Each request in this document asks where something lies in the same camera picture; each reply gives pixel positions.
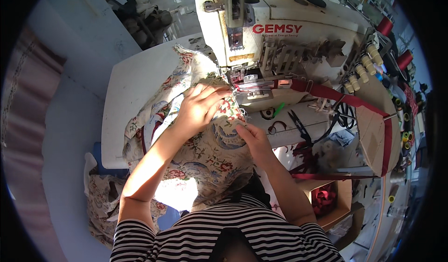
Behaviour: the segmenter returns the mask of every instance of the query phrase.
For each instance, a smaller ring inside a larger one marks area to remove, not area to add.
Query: black and white striped shirt
[[[110,261],[210,261],[224,233],[240,233],[258,261],[343,261],[320,226],[292,225],[248,194],[191,212],[157,235],[143,221],[123,220]]]

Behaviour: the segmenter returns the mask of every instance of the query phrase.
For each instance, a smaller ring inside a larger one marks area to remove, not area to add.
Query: floral fabric
[[[183,93],[190,87],[198,83],[228,84],[226,77],[219,75],[216,64],[205,54],[178,44],[173,49],[179,54],[178,67],[126,126],[123,157],[131,171],[148,150],[142,141],[147,138],[143,128],[148,122],[163,118],[161,125],[150,123],[155,125],[154,130],[149,131],[153,133],[150,137],[153,144],[175,121]],[[225,98],[208,127],[188,140],[174,156],[152,201],[155,203],[154,207],[151,205],[154,219],[164,214],[166,204],[182,210],[185,203],[189,203],[188,210],[198,210],[219,202],[248,183],[255,166],[249,148],[235,130],[237,124],[246,125],[246,122],[232,95]],[[186,199],[193,194],[192,185],[196,186],[197,196]]]

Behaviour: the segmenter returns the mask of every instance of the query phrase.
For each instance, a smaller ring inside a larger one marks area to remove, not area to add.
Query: fabric pile
[[[311,191],[311,206],[316,217],[329,214],[336,208],[337,194],[335,183],[329,183]]]
[[[225,75],[219,74],[207,55],[178,44],[173,49],[180,58],[178,67],[126,126],[123,157],[130,171],[149,150],[147,145],[154,144],[175,121],[184,93],[190,87],[198,83],[228,84]],[[249,182],[255,165],[249,147],[235,130],[238,124],[246,126],[246,121],[233,95],[224,100],[207,128],[189,139],[168,166],[151,201],[156,231],[157,219],[166,213],[167,205],[177,210],[200,210],[218,203]],[[109,201],[104,197],[95,198],[92,205],[108,206]],[[113,229],[108,235],[113,238]]]

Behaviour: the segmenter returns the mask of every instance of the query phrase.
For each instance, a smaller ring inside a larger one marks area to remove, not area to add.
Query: red fabric scraps
[[[311,205],[316,217],[329,214],[336,208],[337,194],[335,183],[329,183],[311,191]]]

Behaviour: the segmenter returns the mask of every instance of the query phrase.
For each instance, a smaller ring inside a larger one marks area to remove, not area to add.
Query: person's right hand
[[[243,125],[237,125],[236,129],[249,146],[250,153],[257,167],[265,170],[278,162],[263,129],[249,123],[247,124],[247,129]]]

